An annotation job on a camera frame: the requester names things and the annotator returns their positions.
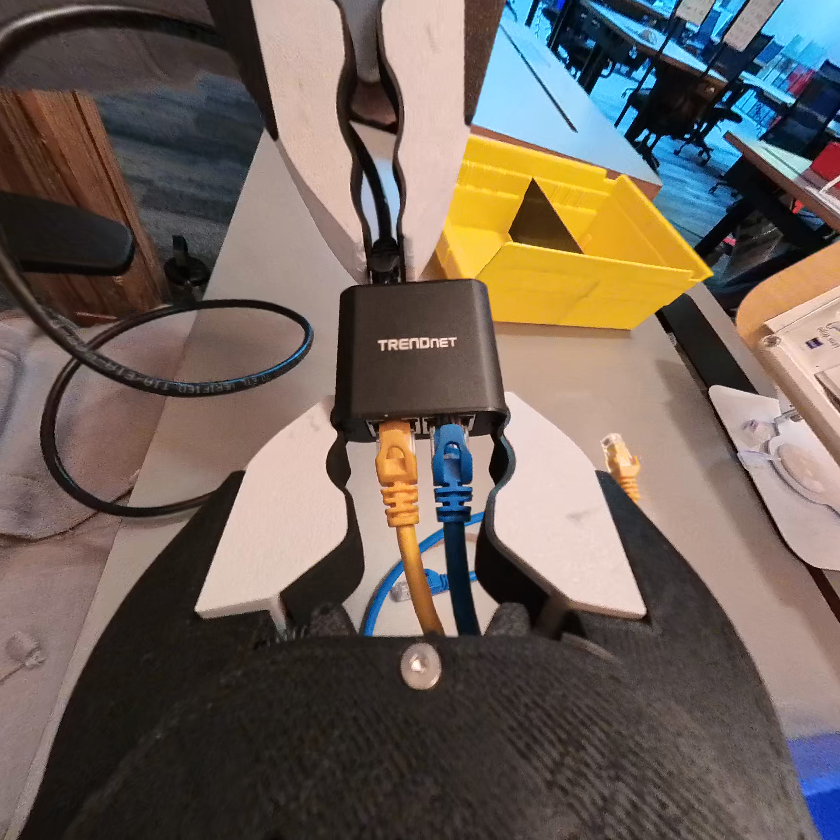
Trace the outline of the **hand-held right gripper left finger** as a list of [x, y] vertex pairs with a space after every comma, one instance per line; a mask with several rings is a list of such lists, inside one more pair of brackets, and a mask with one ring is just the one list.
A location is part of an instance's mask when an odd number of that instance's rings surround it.
[[266, 612], [287, 630], [364, 576], [344, 435], [326, 396], [249, 461], [195, 604], [204, 619]]

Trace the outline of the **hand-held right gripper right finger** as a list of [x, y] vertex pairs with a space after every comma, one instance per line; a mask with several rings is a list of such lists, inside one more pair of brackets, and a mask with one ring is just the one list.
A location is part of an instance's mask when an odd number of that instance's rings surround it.
[[584, 451], [514, 392], [493, 432], [476, 573], [498, 604], [536, 619], [555, 604], [640, 621], [647, 608], [599, 475]]

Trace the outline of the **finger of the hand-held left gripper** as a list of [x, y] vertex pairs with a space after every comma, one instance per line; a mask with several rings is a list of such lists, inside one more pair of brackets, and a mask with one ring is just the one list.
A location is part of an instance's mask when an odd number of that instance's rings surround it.
[[350, 138], [355, 56], [343, 9], [333, 1], [251, 5], [278, 151], [333, 255], [347, 270], [364, 270], [370, 234]]
[[405, 277], [422, 275], [443, 233], [469, 137], [462, 1], [386, 1], [380, 9], [385, 79], [396, 94], [395, 178]]

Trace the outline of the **black network switch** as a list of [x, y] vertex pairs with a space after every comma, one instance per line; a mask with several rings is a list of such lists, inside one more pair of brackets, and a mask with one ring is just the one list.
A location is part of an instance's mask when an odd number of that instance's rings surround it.
[[371, 442], [393, 420], [411, 423], [418, 438], [445, 420], [486, 436], [507, 416], [484, 283], [426, 280], [341, 293], [331, 420], [346, 440]]

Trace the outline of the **blue plastic bin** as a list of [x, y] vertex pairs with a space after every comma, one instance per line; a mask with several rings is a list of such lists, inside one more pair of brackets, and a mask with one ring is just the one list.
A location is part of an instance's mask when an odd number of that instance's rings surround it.
[[839, 733], [788, 741], [795, 771], [822, 839], [839, 838]]

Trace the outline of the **grey desk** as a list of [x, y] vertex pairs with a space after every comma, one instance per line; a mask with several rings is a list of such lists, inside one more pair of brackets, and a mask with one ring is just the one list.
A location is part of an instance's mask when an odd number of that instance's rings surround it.
[[[241, 395], [161, 405], [132, 501], [219, 486], [333, 392], [339, 295], [350, 282], [321, 241], [274, 143], [259, 140], [209, 291], [275, 301], [310, 319], [301, 367]], [[642, 462], [642, 509], [729, 614], [789, 737], [838, 731], [838, 619], [776, 535], [728, 436], [656, 318], [631, 332], [502, 324], [508, 390], [595, 464], [618, 432]]]

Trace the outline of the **white table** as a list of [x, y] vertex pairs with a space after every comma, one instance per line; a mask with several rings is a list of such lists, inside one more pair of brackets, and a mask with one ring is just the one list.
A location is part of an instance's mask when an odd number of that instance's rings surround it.
[[650, 199], [662, 186], [550, 49], [509, 14], [500, 21], [472, 131], [626, 175]]

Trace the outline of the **wooden document stand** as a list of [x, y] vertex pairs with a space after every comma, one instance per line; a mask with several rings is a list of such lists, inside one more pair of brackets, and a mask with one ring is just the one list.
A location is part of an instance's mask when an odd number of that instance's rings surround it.
[[736, 317], [742, 341], [771, 378], [775, 396], [712, 385], [708, 394], [742, 467], [783, 541], [802, 562], [839, 571], [839, 407], [788, 372], [763, 323], [838, 288], [835, 243], [762, 281]]

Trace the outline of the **yellow plastic bin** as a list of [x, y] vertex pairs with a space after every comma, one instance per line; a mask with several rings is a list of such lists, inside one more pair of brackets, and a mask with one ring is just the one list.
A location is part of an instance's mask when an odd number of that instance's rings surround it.
[[497, 322], [631, 330], [711, 269], [624, 174], [470, 137], [436, 256]]

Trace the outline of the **black office chair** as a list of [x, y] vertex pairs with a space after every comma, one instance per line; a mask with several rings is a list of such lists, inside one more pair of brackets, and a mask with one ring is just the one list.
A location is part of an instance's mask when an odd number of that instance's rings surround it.
[[116, 277], [132, 265], [129, 227], [86, 209], [1, 193], [2, 242], [24, 272]]
[[696, 75], [668, 64], [659, 66], [653, 86], [639, 89], [629, 97], [636, 115], [625, 139], [658, 172], [657, 143], [662, 139], [690, 139], [727, 85], [717, 72]]

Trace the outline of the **wooden cabinet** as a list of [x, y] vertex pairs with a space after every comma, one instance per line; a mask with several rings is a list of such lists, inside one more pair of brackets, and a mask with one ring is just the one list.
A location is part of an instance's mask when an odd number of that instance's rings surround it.
[[171, 300], [161, 260], [88, 95], [1, 90], [1, 187], [88, 210], [125, 224], [133, 234], [133, 263], [121, 276], [28, 273], [28, 284], [47, 307], [91, 326]]

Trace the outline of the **long background table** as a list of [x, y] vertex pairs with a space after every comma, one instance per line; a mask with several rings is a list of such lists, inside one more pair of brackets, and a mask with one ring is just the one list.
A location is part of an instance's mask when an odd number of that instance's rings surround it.
[[760, 51], [769, 44], [767, 38], [756, 35], [753, 45], [745, 50], [719, 44], [710, 58], [702, 59], [677, 42], [676, 23], [667, 23], [664, 32], [648, 28], [603, 3], [579, 2], [579, 5], [584, 10], [584, 31], [594, 43], [577, 80], [589, 95], [606, 69], [640, 65], [646, 60], [654, 68], [670, 67], [703, 79], [704, 93], [723, 91], [736, 80], [753, 78], [749, 71], [757, 67]]

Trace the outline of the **printed paper sheet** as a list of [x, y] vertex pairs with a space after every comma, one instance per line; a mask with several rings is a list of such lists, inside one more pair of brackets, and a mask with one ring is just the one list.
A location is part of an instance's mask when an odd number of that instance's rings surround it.
[[783, 368], [804, 375], [812, 391], [839, 407], [838, 288], [763, 323]]

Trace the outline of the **wood-top background table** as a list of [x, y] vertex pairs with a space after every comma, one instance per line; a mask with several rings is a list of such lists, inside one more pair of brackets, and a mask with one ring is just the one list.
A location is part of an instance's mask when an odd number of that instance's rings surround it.
[[723, 176], [724, 184], [735, 191], [737, 200], [695, 246], [699, 257], [709, 257], [755, 213], [769, 220], [804, 256], [826, 247], [830, 237], [838, 235], [838, 204], [821, 197], [818, 189], [804, 178], [810, 161], [738, 133], [728, 131], [723, 138], [740, 153]]

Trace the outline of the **red box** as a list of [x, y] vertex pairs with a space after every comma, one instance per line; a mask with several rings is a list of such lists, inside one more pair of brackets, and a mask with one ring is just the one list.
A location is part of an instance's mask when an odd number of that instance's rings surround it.
[[805, 173], [810, 183], [822, 192], [839, 189], [839, 142], [829, 143], [814, 159]]

